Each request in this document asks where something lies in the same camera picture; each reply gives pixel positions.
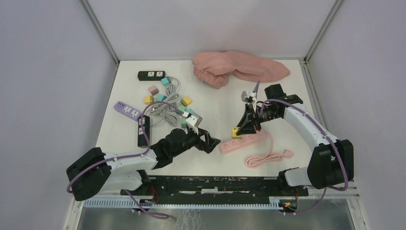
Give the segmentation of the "purple power strip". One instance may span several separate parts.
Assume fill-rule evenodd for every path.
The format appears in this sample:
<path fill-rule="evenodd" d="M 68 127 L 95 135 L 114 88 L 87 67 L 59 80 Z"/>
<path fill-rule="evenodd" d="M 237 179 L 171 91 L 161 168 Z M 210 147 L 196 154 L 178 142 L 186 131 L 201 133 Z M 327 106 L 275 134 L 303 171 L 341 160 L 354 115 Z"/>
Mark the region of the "purple power strip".
<path fill-rule="evenodd" d="M 139 118 L 141 116 L 141 111 L 121 102 L 118 101 L 115 105 L 114 105 L 114 109 L 115 111 L 119 112 L 120 114 L 138 122 Z"/>

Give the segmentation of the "black power strip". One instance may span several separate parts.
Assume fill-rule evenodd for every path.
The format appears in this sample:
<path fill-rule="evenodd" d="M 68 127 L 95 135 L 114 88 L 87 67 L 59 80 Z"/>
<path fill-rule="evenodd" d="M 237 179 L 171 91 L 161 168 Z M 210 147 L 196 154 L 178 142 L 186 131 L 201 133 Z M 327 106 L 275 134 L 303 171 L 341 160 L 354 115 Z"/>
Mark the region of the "black power strip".
<path fill-rule="evenodd" d="M 137 74 L 140 81 L 161 81 L 165 76 L 165 71 L 139 71 Z"/>
<path fill-rule="evenodd" d="M 143 119 L 138 121 L 138 136 L 137 146 L 140 148 L 147 148 L 147 139 L 150 140 L 151 121 L 147 115 L 143 116 Z"/>

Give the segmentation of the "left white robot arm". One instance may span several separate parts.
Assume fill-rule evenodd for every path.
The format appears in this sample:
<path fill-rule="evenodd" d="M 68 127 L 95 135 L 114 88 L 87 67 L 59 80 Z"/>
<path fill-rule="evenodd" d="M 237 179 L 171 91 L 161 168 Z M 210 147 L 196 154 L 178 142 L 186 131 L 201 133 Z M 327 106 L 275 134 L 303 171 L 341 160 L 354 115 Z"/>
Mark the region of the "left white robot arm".
<path fill-rule="evenodd" d="M 87 200 L 99 192 L 125 189 L 145 195 L 151 183 L 142 171 L 164 168 L 191 148 L 209 154 L 220 142 L 204 129 L 194 132 L 176 128 L 151 145 L 148 152 L 104 153 L 100 147 L 94 147 L 67 168 L 67 192 L 76 201 Z"/>

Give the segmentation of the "pink power strip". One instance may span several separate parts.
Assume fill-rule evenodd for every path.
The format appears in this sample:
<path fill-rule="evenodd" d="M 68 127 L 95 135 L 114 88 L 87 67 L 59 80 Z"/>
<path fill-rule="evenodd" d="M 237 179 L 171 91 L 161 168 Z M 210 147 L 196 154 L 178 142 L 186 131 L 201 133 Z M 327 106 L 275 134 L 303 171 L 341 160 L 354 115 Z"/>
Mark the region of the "pink power strip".
<path fill-rule="evenodd" d="M 256 134 L 244 135 L 240 139 L 233 139 L 222 143 L 219 146 L 219 149 L 222 154 L 228 154 L 241 148 L 247 147 L 249 145 L 259 143 L 265 140 L 267 136 L 268 135 L 265 131 L 259 131 Z"/>

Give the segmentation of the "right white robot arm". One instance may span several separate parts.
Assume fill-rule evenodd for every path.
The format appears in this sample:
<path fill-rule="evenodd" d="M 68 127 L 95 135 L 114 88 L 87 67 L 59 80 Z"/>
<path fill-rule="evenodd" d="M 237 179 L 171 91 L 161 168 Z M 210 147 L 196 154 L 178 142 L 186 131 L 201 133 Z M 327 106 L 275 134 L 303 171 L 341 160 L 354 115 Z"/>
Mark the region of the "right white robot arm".
<path fill-rule="evenodd" d="M 267 99 L 263 102 L 258 102 L 257 91 L 255 87 L 241 94 L 245 111 L 236 134 L 256 134 L 262 129 L 262 123 L 282 118 L 295 128 L 312 150 L 308 166 L 280 172 L 277 191 L 288 196 L 301 185 L 347 190 L 349 181 L 354 178 L 353 144 L 328 132 L 311 117 L 303 100 L 296 94 L 287 95 L 280 84 L 265 88 Z"/>

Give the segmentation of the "teal plug adapter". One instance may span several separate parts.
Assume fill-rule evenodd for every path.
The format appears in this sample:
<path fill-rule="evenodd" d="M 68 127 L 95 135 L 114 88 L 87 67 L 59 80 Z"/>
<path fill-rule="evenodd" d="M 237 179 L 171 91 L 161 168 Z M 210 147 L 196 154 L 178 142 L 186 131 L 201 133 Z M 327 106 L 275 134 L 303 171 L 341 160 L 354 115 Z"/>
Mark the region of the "teal plug adapter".
<path fill-rule="evenodd" d="M 164 77 L 161 79 L 161 82 L 162 82 L 163 86 L 166 87 L 171 84 L 171 79 L 170 79 L 170 77 Z"/>

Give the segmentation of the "yellow adapter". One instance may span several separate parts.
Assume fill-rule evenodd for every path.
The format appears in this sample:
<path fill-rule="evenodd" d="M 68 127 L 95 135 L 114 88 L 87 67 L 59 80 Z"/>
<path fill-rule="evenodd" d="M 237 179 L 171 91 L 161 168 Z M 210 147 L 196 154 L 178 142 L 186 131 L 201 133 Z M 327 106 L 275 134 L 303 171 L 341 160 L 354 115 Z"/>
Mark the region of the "yellow adapter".
<path fill-rule="evenodd" d="M 183 106 L 187 107 L 192 104 L 192 99 L 190 97 L 186 96 L 186 97 L 182 98 L 180 102 Z"/>
<path fill-rule="evenodd" d="M 233 127 L 231 130 L 231 138 L 232 139 L 241 139 L 242 135 L 238 135 L 237 132 L 239 131 L 239 127 Z"/>
<path fill-rule="evenodd" d="M 144 97 L 144 104 L 149 105 L 149 104 L 153 103 L 154 100 L 155 100 L 154 96 L 152 96 L 152 95 L 146 96 L 146 97 Z"/>

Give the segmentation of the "green adapter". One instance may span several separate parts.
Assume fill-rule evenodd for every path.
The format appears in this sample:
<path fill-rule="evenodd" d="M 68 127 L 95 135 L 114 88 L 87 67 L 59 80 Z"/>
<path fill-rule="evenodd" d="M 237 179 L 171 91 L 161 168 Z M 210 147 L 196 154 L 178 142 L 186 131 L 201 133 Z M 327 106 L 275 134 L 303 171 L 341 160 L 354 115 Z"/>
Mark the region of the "green adapter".
<path fill-rule="evenodd" d="M 178 108 L 180 111 L 186 111 L 186 106 L 184 106 L 184 105 L 182 105 L 182 104 L 180 104 L 177 108 Z"/>
<path fill-rule="evenodd" d="M 181 128 L 182 128 L 182 129 L 187 129 L 186 118 L 182 118 L 182 119 L 181 119 Z"/>

